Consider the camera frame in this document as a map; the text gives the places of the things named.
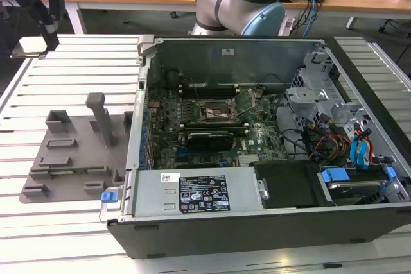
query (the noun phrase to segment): black cable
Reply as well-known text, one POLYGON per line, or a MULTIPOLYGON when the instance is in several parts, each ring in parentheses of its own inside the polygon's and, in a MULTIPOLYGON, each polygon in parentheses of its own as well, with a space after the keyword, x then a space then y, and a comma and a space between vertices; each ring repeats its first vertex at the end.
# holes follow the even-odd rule
POLYGON ((411 47, 411 43, 409 43, 409 45, 406 46, 406 48, 404 48, 404 50, 402 51, 402 53, 399 55, 396 64, 398 64, 398 62, 401 60, 401 58, 404 56, 405 52, 407 51, 408 48, 411 47))
POLYGON ((397 29, 400 32, 404 32, 403 30, 399 29, 398 27, 394 26, 393 24, 391 24, 391 22, 389 21, 388 24, 393 27, 394 29, 397 29))
POLYGON ((300 14, 299 18, 297 19, 297 21, 295 22, 293 28, 291 29, 290 34, 294 33, 297 34, 298 30, 301 26, 305 26, 309 24, 309 19, 311 16, 311 11, 313 9, 313 5, 315 5, 314 7, 314 15, 312 17, 311 20, 311 25, 317 20, 318 17, 318 12, 321 9, 321 5, 322 4, 318 4, 316 1, 314 1, 315 4, 313 4, 313 0, 307 0, 307 5, 303 11, 302 14, 300 14))
POLYGON ((275 78, 277 78, 284 86, 287 86, 287 84, 284 82, 284 80, 282 80, 276 73, 267 73, 265 75, 263 75, 257 82, 256 84, 259 85, 261 83, 261 81, 266 78, 267 76, 274 76, 275 78))

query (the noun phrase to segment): metal bracket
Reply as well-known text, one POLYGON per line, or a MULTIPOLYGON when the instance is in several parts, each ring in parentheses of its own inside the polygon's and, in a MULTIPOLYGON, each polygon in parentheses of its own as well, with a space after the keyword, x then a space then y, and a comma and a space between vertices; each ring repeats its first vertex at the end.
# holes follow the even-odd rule
POLYGON ((327 94, 322 89, 309 88, 288 88, 286 90, 288 99, 293 103, 316 103, 318 101, 327 101, 327 94))

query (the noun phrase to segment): wire bundle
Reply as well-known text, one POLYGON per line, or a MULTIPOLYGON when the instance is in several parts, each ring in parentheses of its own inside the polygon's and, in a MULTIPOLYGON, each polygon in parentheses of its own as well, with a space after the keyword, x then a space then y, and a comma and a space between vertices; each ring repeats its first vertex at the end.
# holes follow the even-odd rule
MULTIPOLYGON (((342 135, 338 134, 327 134, 321 137, 320 141, 315 145, 314 150, 317 151, 321 144, 325 141, 330 141, 333 144, 333 150, 327 157, 323 157, 323 161, 320 163, 320 166, 326 166, 334 161, 336 158, 343 156, 347 149, 349 149, 349 145, 351 145, 351 141, 342 135)), ((316 157, 315 152, 311 153, 309 159, 312 160, 316 157)))
MULTIPOLYGON (((357 136, 360 136, 363 132, 361 130, 355 130, 355 134, 357 136)), ((372 145, 372 142, 370 141, 370 138, 368 138, 368 136, 364 137, 363 139, 366 143, 367 143, 367 149, 368 149, 368 161, 370 165, 374 165, 374 163, 372 162, 372 156, 374 155, 374 146, 372 145)))
POLYGON ((299 18, 295 22, 293 28, 291 29, 290 34, 298 33, 298 30, 301 26, 306 26, 304 30, 304 36, 310 31, 311 26, 315 22, 318 17, 318 12, 320 10, 320 4, 318 4, 315 0, 307 0, 307 5, 302 14, 300 14, 299 18))

